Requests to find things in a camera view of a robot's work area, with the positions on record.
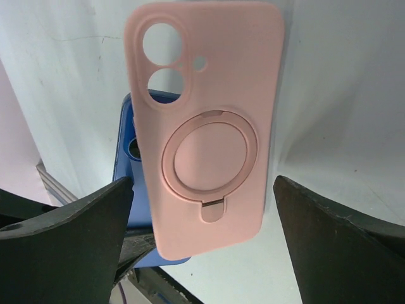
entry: silicone phone case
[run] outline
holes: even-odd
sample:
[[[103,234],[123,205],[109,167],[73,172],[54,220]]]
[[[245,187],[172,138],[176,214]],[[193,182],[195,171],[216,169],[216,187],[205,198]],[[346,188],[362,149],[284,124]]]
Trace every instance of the silicone phone case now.
[[[170,103],[178,98],[176,94],[159,91],[151,91],[151,96],[162,103]],[[120,177],[129,176],[134,182],[134,200],[132,202],[128,227],[150,227],[152,226],[152,218],[142,163],[132,157],[129,151],[130,143],[135,139],[133,121],[134,113],[132,110],[131,96],[128,94],[123,100],[121,108],[113,180],[116,181]],[[159,255],[157,249],[155,249],[136,263],[135,268],[180,264],[187,260],[188,258],[176,261],[165,260]]]
[[[144,34],[155,23],[170,24],[182,37],[182,54],[167,66],[154,64],[143,50]],[[152,3],[132,14],[124,36],[161,256],[175,260],[252,238],[265,203],[281,14],[260,2]],[[197,71],[198,56],[206,65]],[[147,90],[162,68],[184,78],[182,95],[170,104],[156,102]]]

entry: circular magnetic ring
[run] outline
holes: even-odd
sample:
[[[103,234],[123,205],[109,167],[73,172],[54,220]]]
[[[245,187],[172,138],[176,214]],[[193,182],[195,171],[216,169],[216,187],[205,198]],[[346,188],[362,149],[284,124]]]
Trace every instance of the circular magnetic ring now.
[[[258,143],[251,125],[229,111],[208,111],[181,125],[162,157],[163,176],[177,194],[221,200],[250,174]]]

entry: blue phone case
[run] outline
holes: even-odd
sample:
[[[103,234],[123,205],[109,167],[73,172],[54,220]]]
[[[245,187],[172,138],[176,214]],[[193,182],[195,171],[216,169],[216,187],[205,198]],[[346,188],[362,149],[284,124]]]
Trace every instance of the blue phone case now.
[[[153,99],[160,103],[171,103],[178,98],[177,94],[149,90]],[[131,96],[128,94],[122,104],[120,130],[118,131],[118,142],[115,155],[115,167],[113,180],[128,176],[134,182],[134,200],[128,220],[128,228],[151,227],[152,218],[147,197],[144,172],[140,159],[129,153],[130,143],[135,139],[134,112],[131,104]],[[135,268],[155,267],[184,263],[189,258],[177,261],[168,261],[162,258],[157,249],[152,250]]]

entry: white wall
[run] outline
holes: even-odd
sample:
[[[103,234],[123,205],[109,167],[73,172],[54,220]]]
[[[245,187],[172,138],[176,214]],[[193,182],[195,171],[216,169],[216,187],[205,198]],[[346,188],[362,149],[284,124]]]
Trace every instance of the white wall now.
[[[35,167],[39,160],[37,147],[0,61],[0,188],[50,205]]]
[[[123,25],[144,2],[0,2],[0,57],[47,169],[78,196],[111,180],[129,91]],[[301,302],[271,191],[278,174],[405,224],[405,2],[273,2],[287,36],[262,230],[166,267],[207,304]]]

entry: phone case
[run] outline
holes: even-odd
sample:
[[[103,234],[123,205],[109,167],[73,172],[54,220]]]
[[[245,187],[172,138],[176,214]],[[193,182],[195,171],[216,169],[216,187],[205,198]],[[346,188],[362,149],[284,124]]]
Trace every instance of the phone case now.
[[[167,66],[143,50],[143,36],[155,23],[170,24],[182,37],[182,54]],[[161,256],[176,260],[252,238],[265,205],[281,14],[260,2],[151,3],[128,19],[124,38]],[[195,70],[199,56],[206,65]],[[182,95],[169,104],[147,90],[162,68],[184,78]]]
[[[159,91],[151,91],[151,95],[162,103],[169,103],[178,97],[176,94]],[[113,181],[124,176],[129,176],[134,182],[134,200],[132,202],[128,227],[150,227],[152,226],[152,218],[141,159],[134,157],[129,149],[134,139],[134,112],[132,110],[131,96],[128,94],[123,100],[121,108]],[[188,259],[189,258],[184,258],[176,261],[165,260],[159,255],[157,249],[155,249],[136,263],[135,268],[180,264],[186,262]]]

